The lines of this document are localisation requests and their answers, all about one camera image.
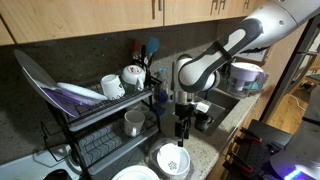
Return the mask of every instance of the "drying rack tray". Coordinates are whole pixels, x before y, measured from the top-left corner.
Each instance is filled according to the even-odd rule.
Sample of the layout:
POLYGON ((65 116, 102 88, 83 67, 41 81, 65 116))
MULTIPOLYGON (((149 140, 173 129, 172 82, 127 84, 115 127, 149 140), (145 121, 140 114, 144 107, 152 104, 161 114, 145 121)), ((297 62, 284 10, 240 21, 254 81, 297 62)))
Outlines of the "drying rack tray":
MULTIPOLYGON (((134 103, 144 100, 153 94, 153 85, 160 84, 156 78, 151 77, 150 84, 147 85, 142 91, 136 91, 116 100, 105 100, 96 104, 92 108, 88 108, 81 105, 75 105, 74 109, 78 112, 79 117, 71 117, 65 114, 65 119, 67 120, 67 125, 69 130, 72 132, 79 131, 93 123, 100 121, 101 119, 120 111, 134 103)), ((103 94, 100 81, 95 81, 90 84, 83 85, 88 89, 91 89, 97 93, 103 94)))
POLYGON ((156 115, 144 112, 146 120, 141 133, 130 137, 124 132, 124 119, 120 118, 78 140, 81 156, 91 175, 112 164, 127 151, 158 132, 156 115))

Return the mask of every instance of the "wire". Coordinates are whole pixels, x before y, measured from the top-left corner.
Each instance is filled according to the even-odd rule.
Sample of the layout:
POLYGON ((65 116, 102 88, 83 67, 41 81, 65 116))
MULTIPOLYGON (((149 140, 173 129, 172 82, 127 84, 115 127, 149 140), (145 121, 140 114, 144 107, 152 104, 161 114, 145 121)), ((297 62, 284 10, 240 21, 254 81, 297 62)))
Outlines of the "wire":
POLYGON ((299 100, 298 100, 296 97, 294 97, 294 96, 293 96, 293 95, 291 95, 291 94, 290 94, 290 96, 291 96, 293 99, 295 99, 295 100, 296 100, 298 107, 299 107, 302 111, 306 111, 303 107, 301 107, 301 106, 300 106, 300 104, 299 104, 299 100))

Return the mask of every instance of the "gray wall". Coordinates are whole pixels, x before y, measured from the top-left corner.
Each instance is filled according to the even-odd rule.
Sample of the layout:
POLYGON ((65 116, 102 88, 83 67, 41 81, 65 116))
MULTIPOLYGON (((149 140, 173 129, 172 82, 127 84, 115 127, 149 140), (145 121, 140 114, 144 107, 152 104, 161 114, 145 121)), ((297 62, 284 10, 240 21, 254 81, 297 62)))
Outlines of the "gray wall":
MULTIPOLYGON (((131 63, 133 40, 146 44, 153 36, 159 38, 160 49, 151 70, 166 66, 171 75, 172 61, 183 53, 199 55, 217 38, 218 24, 214 21, 0 47, 0 164, 44 148, 41 121, 51 132, 59 129, 44 100, 24 78, 14 49, 27 53, 56 82, 80 84, 119 73, 131 63)), ((62 135, 49 140, 52 144, 65 141, 62 135)))

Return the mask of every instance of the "dish rack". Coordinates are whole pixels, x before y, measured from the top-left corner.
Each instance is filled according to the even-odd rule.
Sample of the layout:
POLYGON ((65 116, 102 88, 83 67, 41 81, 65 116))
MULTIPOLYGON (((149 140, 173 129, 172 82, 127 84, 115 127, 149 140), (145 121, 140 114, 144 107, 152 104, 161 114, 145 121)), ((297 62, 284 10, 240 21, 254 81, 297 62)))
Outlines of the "dish rack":
MULTIPOLYGON (((74 104, 79 117, 71 117, 47 103, 70 144, 74 161, 78 162, 85 176, 90 178, 99 173, 160 131, 159 116, 152 111, 152 90, 159 86, 161 81, 153 77, 146 79, 142 91, 136 91, 120 99, 101 101, 92 108, 74 104), (126 107, 139 101, 149 107, 150 111, 144 112, 146 119, 141 132, 135 137, 130 137, 124 133, 123 115, 126 107)), ((103 94, 100 81, 82 86, 103 94)), ((45 145, 50 151, 47 135, 54 134, 50 134, 43 124, 42 129, 45 133, 45 145)))

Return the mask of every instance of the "kitchen sink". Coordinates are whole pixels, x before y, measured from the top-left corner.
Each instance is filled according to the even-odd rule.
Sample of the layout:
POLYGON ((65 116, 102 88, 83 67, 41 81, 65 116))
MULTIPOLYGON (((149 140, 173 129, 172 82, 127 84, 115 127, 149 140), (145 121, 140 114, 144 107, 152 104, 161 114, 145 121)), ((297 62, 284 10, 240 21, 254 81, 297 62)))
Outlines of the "kitchen sink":
MULTIPOLYGON (((197 97, 203 99, 205 97, 205 92, 199 92, 197 97)), ((213 122, 200 132, 210 136, 232 111, 232 109, 238 104, 240 99, 232 97, 222 90, 216 89, 213 91, 208 91, 207 101, 211 102, 212 104, 206 114, 213 118, 213 122)))

